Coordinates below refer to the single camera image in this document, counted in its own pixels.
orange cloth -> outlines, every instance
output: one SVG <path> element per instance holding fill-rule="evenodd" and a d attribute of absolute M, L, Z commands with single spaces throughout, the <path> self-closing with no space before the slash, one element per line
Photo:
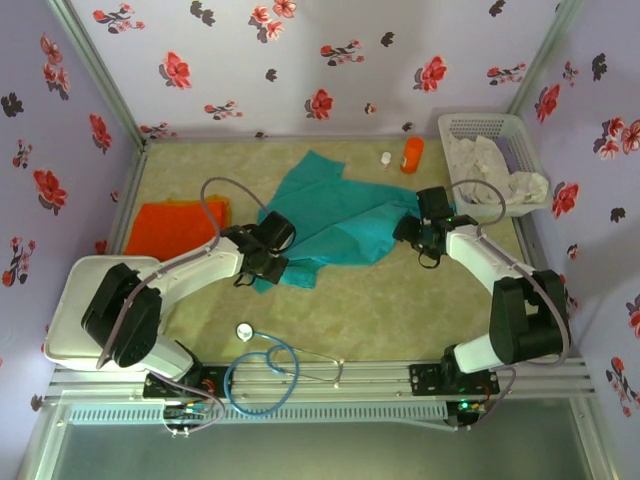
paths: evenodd
<path fill-rule="evenodd" d="M 229 199 L 211 195 L 206 200 L 220 228 L 229 226 Z M 145 203 L 133 222 L 124 254 L 148 255 L 164 262 L 208 242 L 214 233 L 199 201 Z"/>

teal cloth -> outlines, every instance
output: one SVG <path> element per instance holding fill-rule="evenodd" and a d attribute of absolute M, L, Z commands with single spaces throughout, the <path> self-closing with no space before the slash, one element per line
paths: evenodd
<path fill-rule="evenodd" d="M 419 215 L 415 192 L 344 180 L 344 163 L 309 152 L 284 178 L 268 209 L 296 227 L 284 255 L 281 284 L 313 288 L 325 265 L 373 265 L 394 245 L 393 230 L 406 214 Z M 264 218 L 261 212 L 258 220 Z M 262 293 L 273 285 L 256 280 Z"/>

white cloth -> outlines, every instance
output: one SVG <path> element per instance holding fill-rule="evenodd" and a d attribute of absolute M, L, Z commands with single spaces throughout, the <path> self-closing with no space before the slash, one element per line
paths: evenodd
<path fill-rule="evenodd" d="M 549 182 L 539 173 L 509 173 L 502 152 L 493 140 L 478 135 L 475 142 L 468 138 L 458 140 L 449 134 L 452 180 L 479 179 L 489 182 L 504 196 L 507 205 L 543 203 Z M 497 204 L 498 196 L 488 187 L 467 183 L 460 187 L 465 200 L 473 203 Z"/>

white basket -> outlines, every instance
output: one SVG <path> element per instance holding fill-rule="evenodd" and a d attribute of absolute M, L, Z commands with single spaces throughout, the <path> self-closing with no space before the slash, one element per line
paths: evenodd
<path fill-rule="evenodd" d="M 456 113 L 442 115 L 438 118 L 438 128 L 440 129 L 440 138 L 444 154 L 449 167 L 449 176 L 451 183 L 462 178 L 456 178 L 453 165 L 451 163 L 451 154 L 449 153 L 449 133 L 461 140 L 468 138 L 475 140 L 478 135 L 483 137 L 496 139 L 505 138 L 509 142 L 509 148 L 518 161 L 518 170 L 522 172 L 537 172 L 547 178 L 538 155 L 533 149 L 531 139 L 524 126 L 524 122 L 515 115 L 505 115 L 501 113 Z M 502 211 L 500 205 L 484 205 L 467 202 L 460 193 L 459 188 L 453 189 L 453 199 L 456 203 L 458 214 L 467 214 L 472 217 L 493 217 L 498 216 Z M 507 205 L 507 216 L 521 217 L 532 210 L 540 208 L 549 208 L 553 202 L 553 194 L 551 187 L 547 192 L 547 198 L 543 203 L 514 203 Z"/>

orange bottle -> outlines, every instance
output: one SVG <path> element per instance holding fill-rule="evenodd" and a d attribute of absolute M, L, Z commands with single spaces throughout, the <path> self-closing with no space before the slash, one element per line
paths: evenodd
<path fill-rule="evenodd" d="M 410 137 L 404 146 L 404 158 L 400 165 L 400 170 L 404 173 L 416 173 L 418 164 L 422 158 L 424 140 L 418 137 Z"/>

